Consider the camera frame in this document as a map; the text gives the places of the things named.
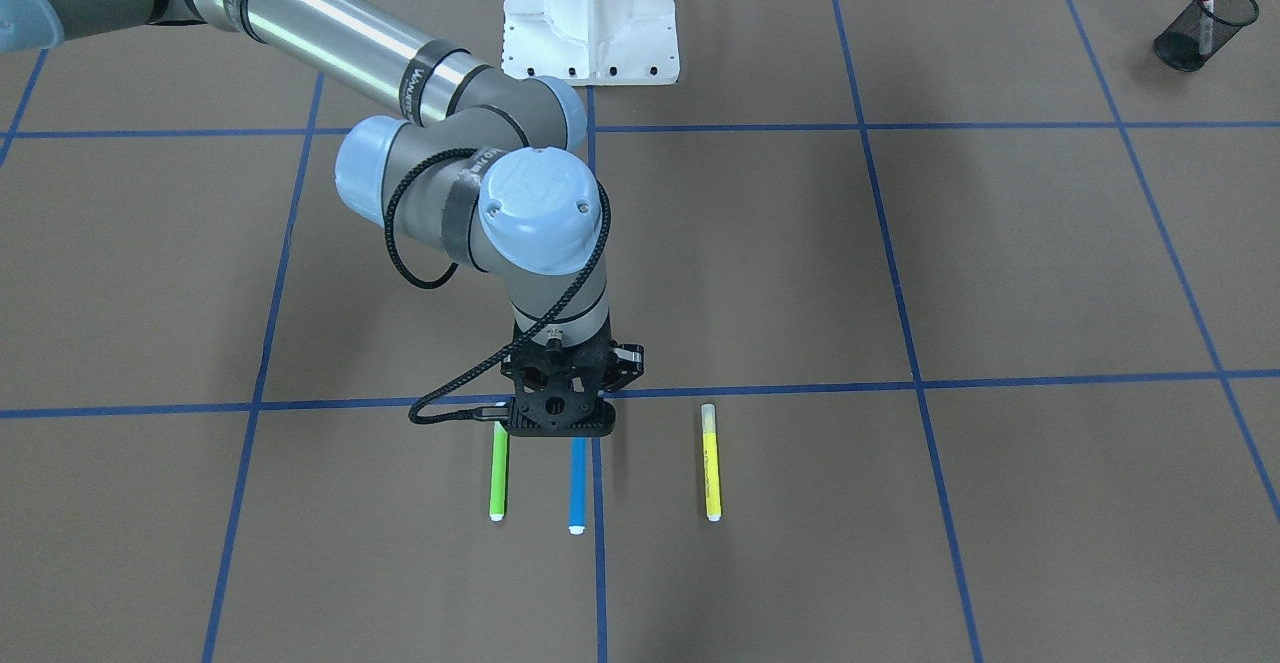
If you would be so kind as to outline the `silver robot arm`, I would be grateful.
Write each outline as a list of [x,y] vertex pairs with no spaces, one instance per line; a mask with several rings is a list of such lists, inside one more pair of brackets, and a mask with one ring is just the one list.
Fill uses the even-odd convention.
[[443,279],[410,275],[403,236],[499,276],[515,330],[477,371],[571,410],[643,375],[643,348],[611,335],[611,207],[576,157],[585,110],[564,81],[511,78],[364,0],[3,0],[4,52],[142,26],[232,31],[388,108],[343,140],[338,192],[416,288]]

